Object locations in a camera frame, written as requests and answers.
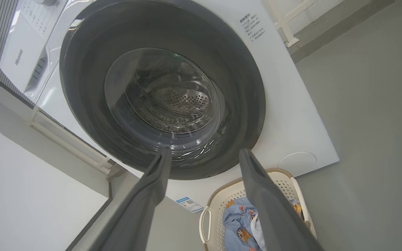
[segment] laundry basket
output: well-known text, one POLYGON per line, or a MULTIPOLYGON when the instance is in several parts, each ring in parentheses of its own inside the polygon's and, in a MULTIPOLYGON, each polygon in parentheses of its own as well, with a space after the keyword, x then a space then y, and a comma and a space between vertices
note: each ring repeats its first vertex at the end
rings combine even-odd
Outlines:
MULTIPOLYGON (((308 208, 306 208, 305 200, 303 199, 302 192, 296 179, 288 171, 280 168, 267 169, 266 172, 288 200, 299 200, 300 205, 302 206, 305 224, 309 227, 311 233, 316 238, 313 221, 311 220, 308 208)), ((201 213, 199 224, 201 240, 204 243, 206 251, 225 251, 223 213, 226 205, 231 200, 243 197, 246 197, 246 191, 244 190, 242 178, 220 187, 212 194, 207 202, 206 208, 201 213), (204 216, 207 212, 209 213, 209 230, 206 238, 204 235, 204 216)))

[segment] washing machine drum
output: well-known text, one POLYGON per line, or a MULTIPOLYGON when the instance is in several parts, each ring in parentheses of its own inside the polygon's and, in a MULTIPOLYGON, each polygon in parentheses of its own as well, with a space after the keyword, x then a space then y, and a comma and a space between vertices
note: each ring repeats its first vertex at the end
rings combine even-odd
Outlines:
POLYGON ((168 146, 170 178, 217 175, 263 127, 265 91, 249 50, 189 0, 92 3, 65 36, 60 74, 83 129, 137 170, 168 146))

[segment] front-loading washing machine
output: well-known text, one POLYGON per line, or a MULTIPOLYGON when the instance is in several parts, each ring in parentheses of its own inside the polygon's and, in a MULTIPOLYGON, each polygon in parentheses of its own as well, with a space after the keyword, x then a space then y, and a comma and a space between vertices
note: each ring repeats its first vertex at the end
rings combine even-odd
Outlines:
POLYGON ((264 1, 21 0, 0 68, 40 108, 193 212, 238 151, 301 175, 338 156, 264 1))

